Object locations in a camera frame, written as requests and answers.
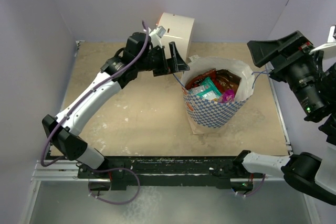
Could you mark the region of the red Doritos chips bag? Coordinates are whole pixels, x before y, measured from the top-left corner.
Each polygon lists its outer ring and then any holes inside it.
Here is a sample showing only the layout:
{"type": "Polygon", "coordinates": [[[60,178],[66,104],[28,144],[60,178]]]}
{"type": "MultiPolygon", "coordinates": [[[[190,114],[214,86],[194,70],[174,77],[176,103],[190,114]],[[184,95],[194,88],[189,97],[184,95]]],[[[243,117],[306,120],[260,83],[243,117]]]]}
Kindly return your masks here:
{"type": "Polygon", "coordinates": [[[189,90],[191,88],[199,87],[207,77],[214,81],[216,79],[216,69],[211,69],[203,74],[199,74],[198,76],[194,77],[185,85],[185,88],[189,90]]]}

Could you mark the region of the brown Kettle chips bag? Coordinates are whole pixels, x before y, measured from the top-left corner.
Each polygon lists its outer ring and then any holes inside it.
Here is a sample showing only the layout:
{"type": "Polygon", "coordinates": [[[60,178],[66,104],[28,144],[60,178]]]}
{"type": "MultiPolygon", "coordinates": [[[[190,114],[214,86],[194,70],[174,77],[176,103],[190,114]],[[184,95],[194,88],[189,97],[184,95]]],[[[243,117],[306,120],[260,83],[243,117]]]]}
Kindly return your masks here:
{"type": "Polygon", "coordinates": [[[233,74],[229,70],[222,69],[216,70],[215,80],[219,85],[218,90],[221,93],[227,90],[233,90],[234,94],[236,94],[241,82],[241,77],[233,74]]]}

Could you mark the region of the blue checkered paper bag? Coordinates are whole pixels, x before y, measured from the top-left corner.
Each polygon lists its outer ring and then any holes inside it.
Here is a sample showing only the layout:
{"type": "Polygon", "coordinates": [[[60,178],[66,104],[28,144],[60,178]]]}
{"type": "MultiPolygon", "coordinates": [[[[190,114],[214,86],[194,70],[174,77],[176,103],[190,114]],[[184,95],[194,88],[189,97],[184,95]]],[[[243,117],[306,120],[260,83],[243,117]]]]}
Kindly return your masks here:
{"type": "Polygon", "coordinates": [[[178,80],[183,92],[187,118],[193,134],[205,134],[219,131],[253,95],[255,79],[261,73],[237,59],[219,57],[199,57],[188,63],[190,70],[178,80]],[[189,94],[185,85],[199,74],[211,69],[226,69],[241,77],[241,82],[233,102],[219,103],[189,94]]]}

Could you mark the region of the purple Lot 100 gummy bag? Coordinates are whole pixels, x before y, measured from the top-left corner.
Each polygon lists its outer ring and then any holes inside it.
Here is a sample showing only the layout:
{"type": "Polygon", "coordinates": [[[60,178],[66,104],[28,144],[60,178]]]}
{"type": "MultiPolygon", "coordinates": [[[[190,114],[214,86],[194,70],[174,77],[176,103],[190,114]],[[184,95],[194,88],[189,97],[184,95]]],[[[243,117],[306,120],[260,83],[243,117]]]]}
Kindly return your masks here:
{"type": "Polygon", "coordinates": [[[234,98],[235,98],[234,90],[228,89],[218,98],[217,102],[229,103],[229,102],[233,102],[234,98]]]}

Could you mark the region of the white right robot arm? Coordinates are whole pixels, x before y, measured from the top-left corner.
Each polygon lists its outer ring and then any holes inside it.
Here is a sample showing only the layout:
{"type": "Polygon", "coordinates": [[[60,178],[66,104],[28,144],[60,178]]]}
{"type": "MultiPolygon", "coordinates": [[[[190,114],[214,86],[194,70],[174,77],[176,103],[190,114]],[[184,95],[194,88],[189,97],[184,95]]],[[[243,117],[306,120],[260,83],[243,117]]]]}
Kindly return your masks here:
{"type": "Polygon", "coordinates": [[[269,77],[286,83],[303,109],[303,123],[287,118],[285,124],[293,153],[262,155],[242,151],[234,160],[238,177],[259,173],[283,178],[293,189],[327,204],[335,204],[335,30],[326,43],[315,47],[301,32],[276,40],[247,44],[256,67],[270,64],[269,77]]]}

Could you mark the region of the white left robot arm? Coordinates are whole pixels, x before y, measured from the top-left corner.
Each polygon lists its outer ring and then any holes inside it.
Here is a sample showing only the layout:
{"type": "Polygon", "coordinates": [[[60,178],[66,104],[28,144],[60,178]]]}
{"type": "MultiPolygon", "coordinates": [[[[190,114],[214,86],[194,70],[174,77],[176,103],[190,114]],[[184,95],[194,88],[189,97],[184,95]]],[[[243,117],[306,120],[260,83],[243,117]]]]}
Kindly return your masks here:
{"type": "Polygon", "coordinates": [[[47,144],[41,155],[41,165],[49,146],[53,145],[63,157],[86,165],[96,178],[104,177],[109,169],[107,158],[80,138],[88,121],[115,94],[140,72],[151,71],[155,77],[188,71],[174,42],[169,43],[170,58],[166,58],[160,36],[152,32],[133,33],[125,47],[108,59],[100,71],[74,102],[56,116],[47,114],[43,120],[47,144]]]}

